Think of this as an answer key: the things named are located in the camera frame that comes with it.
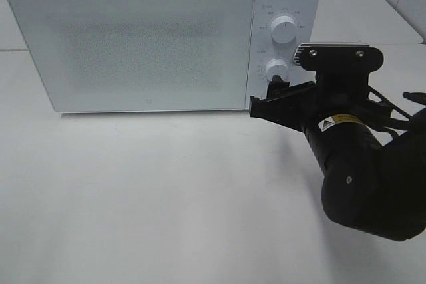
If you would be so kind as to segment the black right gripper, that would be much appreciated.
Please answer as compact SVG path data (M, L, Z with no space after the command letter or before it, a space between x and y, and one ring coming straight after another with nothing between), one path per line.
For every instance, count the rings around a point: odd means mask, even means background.
M303 131L322 171L375 171L368 106L369 72L328 69L294 86L274 75L266 99L250 97L250 117Z

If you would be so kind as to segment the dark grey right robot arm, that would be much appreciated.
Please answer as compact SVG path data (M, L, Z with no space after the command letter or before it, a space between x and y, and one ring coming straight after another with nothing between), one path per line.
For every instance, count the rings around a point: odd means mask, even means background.
M372 101L369 73L323 71L290 86L275 76L250 115L301 132L322 170L326 216L345 227L405 241L425 230L425 111L391 117Z

